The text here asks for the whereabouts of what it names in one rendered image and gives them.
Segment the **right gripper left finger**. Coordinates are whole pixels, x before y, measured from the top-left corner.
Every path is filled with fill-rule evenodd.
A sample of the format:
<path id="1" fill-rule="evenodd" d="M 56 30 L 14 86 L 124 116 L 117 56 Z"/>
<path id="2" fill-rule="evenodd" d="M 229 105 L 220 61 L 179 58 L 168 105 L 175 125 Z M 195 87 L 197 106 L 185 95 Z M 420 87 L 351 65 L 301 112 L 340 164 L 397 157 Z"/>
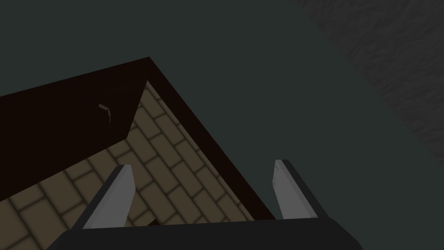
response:
<path id="1" fill-rule="evenodd" d="M 135 191 L 131 165 L 116 166 L 71 229 L 124 227 Z"/>

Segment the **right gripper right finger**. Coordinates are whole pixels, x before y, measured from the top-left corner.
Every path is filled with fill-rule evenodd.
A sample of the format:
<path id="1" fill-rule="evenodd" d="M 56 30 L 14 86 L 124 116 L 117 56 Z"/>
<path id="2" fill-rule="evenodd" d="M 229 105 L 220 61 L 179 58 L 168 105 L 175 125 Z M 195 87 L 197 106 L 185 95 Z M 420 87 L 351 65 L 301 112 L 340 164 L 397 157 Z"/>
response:
<path id="1" fill-rule="evenodd" d="M 289 160 L 275 160 L 273 189 L 283 219 L 328 217 Z"/>

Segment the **dark brown door leaf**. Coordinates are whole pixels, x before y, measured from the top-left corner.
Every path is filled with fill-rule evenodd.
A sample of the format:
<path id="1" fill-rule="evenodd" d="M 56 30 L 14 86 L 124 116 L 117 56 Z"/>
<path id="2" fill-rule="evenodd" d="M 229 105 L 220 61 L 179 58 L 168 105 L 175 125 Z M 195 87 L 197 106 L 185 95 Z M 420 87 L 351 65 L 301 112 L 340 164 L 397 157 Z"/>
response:
<path id="1" fill-rule="evenodd" d="M 147 82 L 138 59 L 0 97 L 0 201 L 123 139 Z M 108 127 L 107 113 L 111 111 Z"/>

